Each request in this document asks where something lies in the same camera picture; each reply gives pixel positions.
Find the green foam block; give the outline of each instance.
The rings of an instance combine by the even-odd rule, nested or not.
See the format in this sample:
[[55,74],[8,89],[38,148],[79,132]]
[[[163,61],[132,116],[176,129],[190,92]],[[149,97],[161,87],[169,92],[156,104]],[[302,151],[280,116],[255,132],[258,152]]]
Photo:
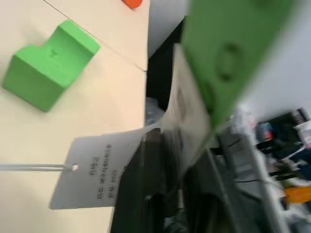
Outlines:
[[298,2],[190,1],[182,46],[213,130],[231,114]]
[[13,55],[2,86],[47,112],[99,48],[92,37],[66,20],[43,46],[26,46]]

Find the white wall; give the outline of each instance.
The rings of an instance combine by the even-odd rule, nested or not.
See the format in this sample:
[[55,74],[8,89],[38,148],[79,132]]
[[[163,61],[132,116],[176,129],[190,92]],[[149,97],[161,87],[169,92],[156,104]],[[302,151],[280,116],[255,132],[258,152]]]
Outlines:
[[187,0],[151,0],[148,31],[149,57],[182,21],[186,9]]
[[257,119],[304,107],[311,116],[311,1],[301,5],[242,102]]

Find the black surface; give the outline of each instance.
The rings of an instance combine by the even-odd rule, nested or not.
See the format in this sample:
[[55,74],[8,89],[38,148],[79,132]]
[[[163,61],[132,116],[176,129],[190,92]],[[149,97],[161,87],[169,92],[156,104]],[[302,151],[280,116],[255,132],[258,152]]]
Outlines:
[[183,21],[176,27],[162,46],[150,57],[147,71],[147,97],[158,101],[161,109],[166,111],[172,85],[173,46],[181,39]]
[[261,230],[265,229],[263,223],[258,225],[245,206],[249,203],[237,189],[231,171],[213,156],[205,152],[187,172],[183,185],[189,232],[265,232]]
[[159,129],[146,134],[122,174],[111,233],[160,233],[164,218],[177,211],[176,195],[166,193],[165,155]]

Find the cable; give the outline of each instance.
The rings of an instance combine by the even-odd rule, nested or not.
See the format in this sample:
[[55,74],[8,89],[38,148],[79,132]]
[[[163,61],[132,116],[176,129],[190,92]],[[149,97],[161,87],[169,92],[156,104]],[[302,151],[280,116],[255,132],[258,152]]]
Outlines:
[[236,183],[250,183],[250,182],[255,182],[255,181],[260,181],[258,179],[255,180],[248,180],[248,181],[235,181]]

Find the tag hole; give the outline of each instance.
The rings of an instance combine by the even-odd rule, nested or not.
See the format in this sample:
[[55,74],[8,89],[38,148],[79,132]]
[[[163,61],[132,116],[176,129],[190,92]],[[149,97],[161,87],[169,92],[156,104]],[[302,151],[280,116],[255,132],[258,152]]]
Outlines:
[[73,171],[77,171],[78,169],[79,169],[79,165],[77,165],[77,164],[72,165]]
[[228,43],[219,50],[217,56],[217,76],[224,82],[232,81],[242,69],[243,53],[241,48],[236,44]]

